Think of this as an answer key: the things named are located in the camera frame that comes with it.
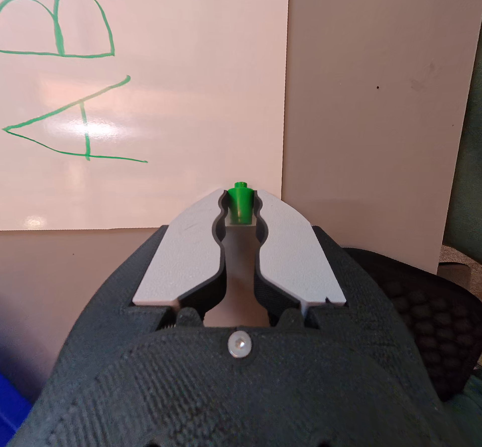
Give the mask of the small white whiteboard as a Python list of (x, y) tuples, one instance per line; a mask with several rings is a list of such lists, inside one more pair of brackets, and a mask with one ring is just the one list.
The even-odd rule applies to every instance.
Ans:
[(1, 0), (1, 231), (281, 192), (288, 0)]

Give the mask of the person's green sweatshirt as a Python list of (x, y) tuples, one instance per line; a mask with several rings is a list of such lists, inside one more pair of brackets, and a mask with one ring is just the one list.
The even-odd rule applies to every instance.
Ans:
[[(481, 299), (481, 33), (475, 53), (443, 244), (475, 262), (473, 291)], [(449, 413), (469, 446), (481, 446), (481, 359)]]

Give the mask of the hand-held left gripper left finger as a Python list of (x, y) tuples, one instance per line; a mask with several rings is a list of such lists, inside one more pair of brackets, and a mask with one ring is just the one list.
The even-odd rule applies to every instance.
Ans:
[(133, 296), (136, 306), (190, 307), (200, 317), (226, 295), (228, 194), (217, 189), (203, 197), (167, 227)]

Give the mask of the blue plastic bin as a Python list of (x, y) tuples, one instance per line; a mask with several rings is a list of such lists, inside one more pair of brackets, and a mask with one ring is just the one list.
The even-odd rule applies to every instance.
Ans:
[(1, 374), (1, 446), (6, 446), (25, 421), (32, 404)]

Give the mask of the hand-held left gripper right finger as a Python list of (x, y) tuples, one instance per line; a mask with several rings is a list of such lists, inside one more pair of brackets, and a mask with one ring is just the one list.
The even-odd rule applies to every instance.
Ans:
[(311, 307), (344, 306), (345, 295), (311, 223), (266, 190), (254, 195), (256, 238), (254, 292), (269, 320), (287, 309), (303, 317)]

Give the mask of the green marker cap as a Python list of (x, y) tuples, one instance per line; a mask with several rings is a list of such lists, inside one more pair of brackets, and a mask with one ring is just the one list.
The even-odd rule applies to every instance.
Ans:
[(233, 226), (252, 224), (254, 190), (244, 181), (238, 181), (227, 191), (229, 221)]

